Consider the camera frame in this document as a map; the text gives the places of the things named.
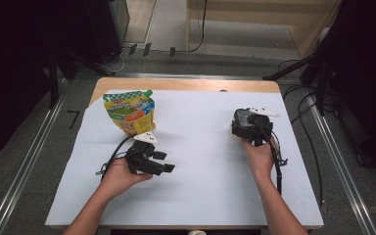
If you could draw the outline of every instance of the table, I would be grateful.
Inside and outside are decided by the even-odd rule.
[[[72,222],[100,182],[95,172],[125,137],[106,114],[100,97],[109,90],[118,93],[146,89],[153,89],[151,97],[156,102],[154,134],[160,141],[157,150],[166,152],[164,162],[176,167],[172,173],[137,184],[111,201],[101,227],[266,228],[246,154],[229,129],[234,107],[263,108],[262,105],[282,116],[271,121],[281,141],[283,156],[289,159],[288,165],[282,168],[285,202],[306,229],[323,225],[277,84],[182,78],[101,78],[98,81],[46,225],[63,228]]]
[[[330,26],[340,0],[209,0],[206,21],[288,25],[297,50],[304,58]],[[203,19],[204,0],[187,0],[185,49],[189,51],[190,20]]]

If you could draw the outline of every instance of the gray floor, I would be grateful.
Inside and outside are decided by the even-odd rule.
[[[161,4],[161,1],[164,3],[165,0],[159,0],[158,4]],[[151,29],[151,38],[153,38],[154,33],[160,34],[158,29]],[[166,43],[164,48],[167,48],[170,44],[178,46],[181,42],[179,40],[175,44]],[[159,45],[159,42],[153,43],[153,48],[154,45]],[[277,55],[278,51],[267,52],[267,54],[260,54],[260,56],[236,56],[235,54],[225,55],[224,53],[227,53],[225,49],[218,48],[218,50],[221,53],[181,53],[175,57],[170,57],[166,52],[153,51],[148,57],[143,57],[142,51],[138,50],[132,56],[128,56],[126,53],[122,54],[124,60],[122,70],[117,71],[123,65],[119,56],[107,64],[106,67],[117,71],[116,76],[137,72],[229,75],[243,76],[241,79],[258,79],[260,76],[270,75],[278,71],[278,66],[283,60],[296,59],[295,56],[290,56],[287,53],[279,53]],[[293,62],[283,64],[280,69],[291,63]],[[78,75],[76,80],[69,86],[65,102],[3,234],[61,234],[59,230],[46,227],[44,222],[66,163],[69,160],[82,114],[89,104],[96,81],[100,77],[93,70],[82,67],[79,64],[77,64],[77,67]],[[282,91],[284,92],[291,84],[298,83],[297,77],[300,74],[301,71],[296,70],[288,74],[288,78],[278,80]],[[298,90],[287,97],[285,105],[290,118],[294,118],[297,115],[297,106],[304,95],[303,90]],[[48,105],[49,95],[37,104],[34,111],[18,128],[8,145],[0,152],[0,201],[10,187],[41,122],[47,115]],[[74,116],[68,113],[68,110],[80,111],[78,121],[72,129],[70,129],[70,126]],[[338,140],[339,148],[355,184],[365,204],[370,208],[371,216],[376,225],[376,168],[360,166],[356,161],[356,152],[339,120],[331,114],[327,114],[327,119],[334,136]],[[353,208],[349,203],[347,194],[312,115],[304,115],[304,122],[319,157],[325,201],[325,207],[322,208],[325,226],[312,231],[311,234],[362,234],[354,216]],[[312,150],[308,145],[301,124],[296,121],[293,124],[293,128],[303,154],[313,191],[316,197],[319,197],[319,184]]]

